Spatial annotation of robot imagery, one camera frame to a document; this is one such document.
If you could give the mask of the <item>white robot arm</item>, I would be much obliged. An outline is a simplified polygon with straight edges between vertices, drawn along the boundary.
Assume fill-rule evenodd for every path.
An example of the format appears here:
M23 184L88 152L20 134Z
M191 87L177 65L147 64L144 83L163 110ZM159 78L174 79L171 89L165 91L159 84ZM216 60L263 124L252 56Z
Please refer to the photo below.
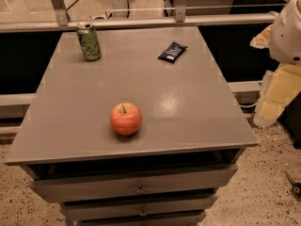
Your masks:
M290 0L250 46L268 48L270 57L279 63L262 79L253 118L256 126L269 127L301 92L301 0Z

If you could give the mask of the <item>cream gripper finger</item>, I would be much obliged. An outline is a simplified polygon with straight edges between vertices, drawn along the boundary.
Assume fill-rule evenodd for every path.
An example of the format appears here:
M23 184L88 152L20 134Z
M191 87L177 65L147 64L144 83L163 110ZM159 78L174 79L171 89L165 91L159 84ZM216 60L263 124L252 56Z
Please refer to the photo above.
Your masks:
M270 33L271 33L271 25L268 25L263 29L261 33L255 36L249 45L254 48L264 49L270 46Z
M260 128L273 125L300 92L300 65L280 63L274 72L267 71L253 117L255 125Z

